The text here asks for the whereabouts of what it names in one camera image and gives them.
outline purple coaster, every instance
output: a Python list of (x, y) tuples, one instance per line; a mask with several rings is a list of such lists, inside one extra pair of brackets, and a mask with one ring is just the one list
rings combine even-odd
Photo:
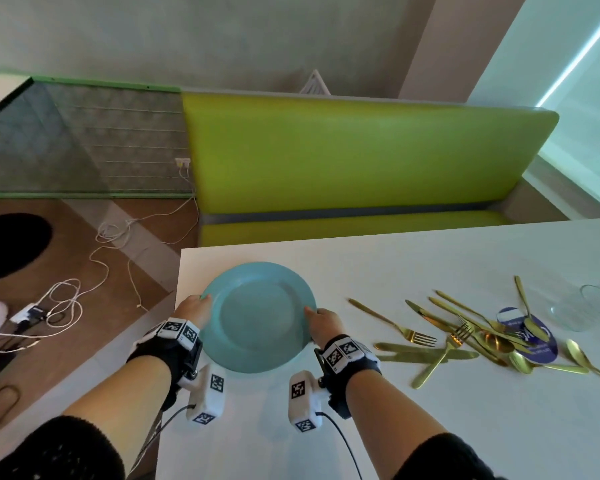
[(531, 332), (527, 330), (523, 323), (525, 316), (526, 315), (519, 309), (513, 306), (508, 306), (498, 312), (498, 321), (500, 323), (504, 323), (504, 325), (508, 325), (522, 331), (525, 334), (523, 340), (531, 343), (539, 342), (535, 347), (528, 347), (529, 351), (531, 352), (529, 354), (519, 350), (518, 352), (520, 352), (520, 355), (535, 363), (553, 362), (556, 357), (558, 357), (558, 343), (555, 341), (555, 337), (551, 333), (551, 330), (549, 330), (547, 325), (538, 320), (535, 315), (531, 315), (531, 318), (533, 318), (534, 322), (536, 322), (536, 324), (549, 335), (549, 342), (543, 342), (542, 340), (533, 336)]

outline person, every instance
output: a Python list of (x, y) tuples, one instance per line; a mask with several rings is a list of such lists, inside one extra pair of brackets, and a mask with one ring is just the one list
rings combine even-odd
[[(186, 298), (172, 315), (202, 329), (212, 298)], [(346, 336), (339, 316), (304, 309), (321, 350)], [(174, 355), (131, 355), (120, 370), (64, 413), (30, 434), (0, 461), (0, 480), (123, 480), (131, 470), (156, 414), (178, 380)], [(346, 404), (381, 480), (447, 477), (493, 480), (492, 471), (460, 438), (394, 387), (378, 371), (353, 373)]]

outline wooden floor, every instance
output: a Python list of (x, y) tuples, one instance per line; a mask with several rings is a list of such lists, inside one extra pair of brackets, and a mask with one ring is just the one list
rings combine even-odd
[[(119, 200), (116, 204), (131, 217), (144, 217), (156, 212), (168, 213), (183, 200)], [(60, 200), (0, 200), (0, 214), (29, 212), (48, 220), (53, 227), (49, 247), (30, 265), (0, 279), (0, 300), (7, 303), (12, 314), (28, 303), (39, 300), (54, 283), (78, 278), (83, 289), (97, 284), (105, 275), (103, 266), (90, 262), (89, 254), (99, 247), (96, 231), (67, 204)], [(142, 225), (161, 241), (173, 242), (184, 236), (196, 221), (194, 202), (172, 216), (152, 217)], [(172, 248), (196, 244), (196, 229)], [(135, 322), (144, 311), (137, 308), (137, 297), (127, 273), (127, 256), (120, 250), (103, 249), (94, 256), (110, 266), (107, 281), (80, 299), (84, 314), (75, 326), (62, 334), (44, 339), (38, 345), (19, 352), (0, 374), (0, 387), (14, 385), (22, 392), (16, 407), (9, 412), (2, 426), (39, 399), (44, 393), (67, 377), (78, 366), (92, 357), (115, 336)], [(138, 266), (132, 266), (134, 281), (143, 304), (148, 309), (168, 294)], [(53, 306), (46, 301), (42, 306)], [(11, 331), (10, 323), (3, 327)], [(29, 334), (48, 334), (50, 329), (39, 324)], [(0, 395), (0, 411), (4, 411), (14, 396)]]

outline green bench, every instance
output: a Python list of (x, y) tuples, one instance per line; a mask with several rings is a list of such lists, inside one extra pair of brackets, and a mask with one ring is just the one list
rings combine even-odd
[(200, 246), (507, 224), (486, 209), (558, 122), (531, 108), (182, 97)]

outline white table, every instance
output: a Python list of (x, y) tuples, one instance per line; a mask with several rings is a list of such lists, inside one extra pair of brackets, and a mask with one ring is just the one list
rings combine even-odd
[[(202, 292), (223, 271), (252, 261), (279, 263), (299, 273), (318, 306), (339, 313), (348, 332), (369, 346), (403, 340), (345, 298), (442, 343), (444, 334), (408, 309), (405, 298), (452, 319), (427, 301), (432, 289), (440, 289), (493, 316), (504, 306), (522, 306), (512, 279), (519, 274), (534, 314), (559, 339), (575, 339), (600, 367), (600, 328), (561, 330), (547, 310), (568, 283), (600, 281), (600, 219), (186, 249), (177, 302)], [(478, 358), (443, 364), (422, 389), (413, 390), (409, 383), (422, 368), (385, 363), (383, 373), (471, 444), (497, 474), (511, 480), (600, 478), (597, 375), (544, 369), (525, 376)], [(197, 431), (182, 414), (162, 433), (158, 480), (355, 478), (332, 425), (325, 422), (320, 430), (300, 434), (288, 423), (288, 380), (303, 369), (320, 373), (309, 347), (274, 371), (229, 372), (224, 415), (212, 428)], [(181, 392), (171, 411), (185, 405), (187, 397)], [(336, 421), (365, 480), (376, 478), (353, 421)]]

